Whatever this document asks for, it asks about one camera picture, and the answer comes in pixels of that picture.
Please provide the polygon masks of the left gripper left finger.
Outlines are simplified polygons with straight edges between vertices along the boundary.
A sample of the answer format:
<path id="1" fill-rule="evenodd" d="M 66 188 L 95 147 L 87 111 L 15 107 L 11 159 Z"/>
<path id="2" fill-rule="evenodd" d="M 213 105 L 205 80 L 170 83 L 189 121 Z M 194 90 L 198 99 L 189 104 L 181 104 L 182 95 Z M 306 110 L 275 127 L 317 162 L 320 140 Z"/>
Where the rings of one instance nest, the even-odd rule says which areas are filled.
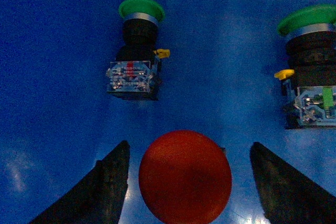
<path id="1" fill-rule="evenodd" d="M 118 223 L 128 189 L 130 145 L 121 141 L 30 223 Z"/>

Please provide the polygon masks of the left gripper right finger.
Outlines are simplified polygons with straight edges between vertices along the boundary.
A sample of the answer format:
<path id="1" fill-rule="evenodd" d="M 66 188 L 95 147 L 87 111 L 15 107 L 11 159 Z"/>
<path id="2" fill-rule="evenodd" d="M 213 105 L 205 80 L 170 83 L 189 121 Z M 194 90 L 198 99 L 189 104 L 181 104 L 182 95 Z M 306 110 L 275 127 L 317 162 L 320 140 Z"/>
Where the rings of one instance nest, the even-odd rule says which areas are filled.
<path id="1" fill-rule="evenodd" d="M 335 223 L 335 196 L 254 142 L 250 162 L 264 216 L 270 223 Z"/>

